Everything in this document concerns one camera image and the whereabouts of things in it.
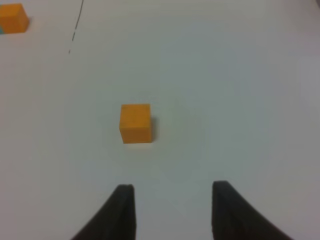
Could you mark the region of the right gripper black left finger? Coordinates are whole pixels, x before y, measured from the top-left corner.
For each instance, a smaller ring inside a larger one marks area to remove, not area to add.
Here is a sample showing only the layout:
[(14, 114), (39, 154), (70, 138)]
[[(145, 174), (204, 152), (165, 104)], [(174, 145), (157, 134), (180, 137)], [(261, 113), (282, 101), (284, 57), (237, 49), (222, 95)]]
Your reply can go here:
[(136, 230), (134, 186), (132, 184), (120, 184), (100, 210), (73, 239), (135, 240)]

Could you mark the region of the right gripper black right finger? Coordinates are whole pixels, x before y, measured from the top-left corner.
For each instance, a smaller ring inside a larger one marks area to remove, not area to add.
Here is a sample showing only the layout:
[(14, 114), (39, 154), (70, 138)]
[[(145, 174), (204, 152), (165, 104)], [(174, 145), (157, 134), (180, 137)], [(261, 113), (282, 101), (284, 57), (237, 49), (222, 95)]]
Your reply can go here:
[(212, 184), (211, 229), (215, 240), (289, 240), (225, 180)]

